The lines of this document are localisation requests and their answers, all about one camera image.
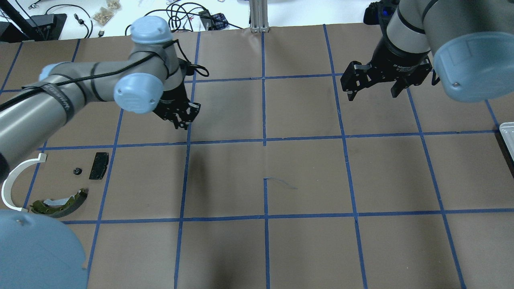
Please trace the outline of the white parts tray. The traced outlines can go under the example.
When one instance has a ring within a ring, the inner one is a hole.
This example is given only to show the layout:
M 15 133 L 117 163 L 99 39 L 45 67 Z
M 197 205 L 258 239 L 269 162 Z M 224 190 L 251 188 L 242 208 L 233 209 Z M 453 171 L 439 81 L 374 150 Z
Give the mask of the white parts tray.
M 499 132 L 505 143 L 509 157 L 514 161 L 514 122 L 503 122 L 499 126 Z

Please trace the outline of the black brake pad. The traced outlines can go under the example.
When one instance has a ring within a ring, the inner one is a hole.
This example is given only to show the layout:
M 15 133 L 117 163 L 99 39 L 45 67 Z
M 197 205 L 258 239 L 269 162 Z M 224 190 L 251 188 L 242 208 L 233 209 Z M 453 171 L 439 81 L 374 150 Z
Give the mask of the black brake pad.
M 108 152 L 96 152 L 92 163 L 89 180 L 101 180 L 105 176 L 108 164 L 110 162 L 110 154 Z

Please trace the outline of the bag of wooden pieces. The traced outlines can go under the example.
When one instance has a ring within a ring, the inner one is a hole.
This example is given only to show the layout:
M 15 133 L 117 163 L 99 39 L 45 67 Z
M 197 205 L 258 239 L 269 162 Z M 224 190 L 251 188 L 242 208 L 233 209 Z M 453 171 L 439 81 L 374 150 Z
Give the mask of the bag of wooden pieces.
M 121 8 L 119 0 L 106 0 L 105 4 L 93 15 L 92 20 L 100 26 L 105 26 Z

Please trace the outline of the aluminium frame post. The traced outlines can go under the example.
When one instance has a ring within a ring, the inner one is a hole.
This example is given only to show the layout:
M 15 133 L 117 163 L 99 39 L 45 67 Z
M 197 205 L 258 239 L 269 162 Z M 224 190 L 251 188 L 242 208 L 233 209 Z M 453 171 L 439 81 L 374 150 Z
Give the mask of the aluminium frame post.
M 252 33 L 267 33 L 268 22 L 268 0 L 249 0 L 250 8 L 250 31 Z

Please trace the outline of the green brake shoe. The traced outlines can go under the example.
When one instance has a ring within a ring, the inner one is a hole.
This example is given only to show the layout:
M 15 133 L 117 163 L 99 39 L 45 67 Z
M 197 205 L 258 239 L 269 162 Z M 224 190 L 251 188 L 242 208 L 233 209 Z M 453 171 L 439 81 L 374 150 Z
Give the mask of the green brake shoe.
M 37 200 L 30 205 L 30 208 L 34 214 L 62 218 L 75 212 L 87 198 L 88 189 L 82 188 L 68 198 Z

